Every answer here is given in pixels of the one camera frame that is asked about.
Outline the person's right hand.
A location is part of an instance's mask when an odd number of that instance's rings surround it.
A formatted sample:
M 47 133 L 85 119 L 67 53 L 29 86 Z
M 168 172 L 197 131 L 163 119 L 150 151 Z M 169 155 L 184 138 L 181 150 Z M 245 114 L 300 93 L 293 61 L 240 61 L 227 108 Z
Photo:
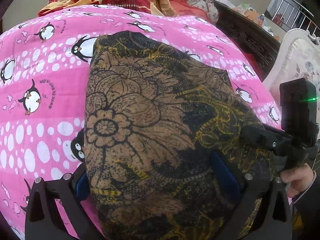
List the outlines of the person's right hand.
M 289 184 L 286 191 L 289 198 L 293 198 L 305 191 L 311 185 L 313 177 L 313 170 L 307 163 L 280 173 L 282 181 Z

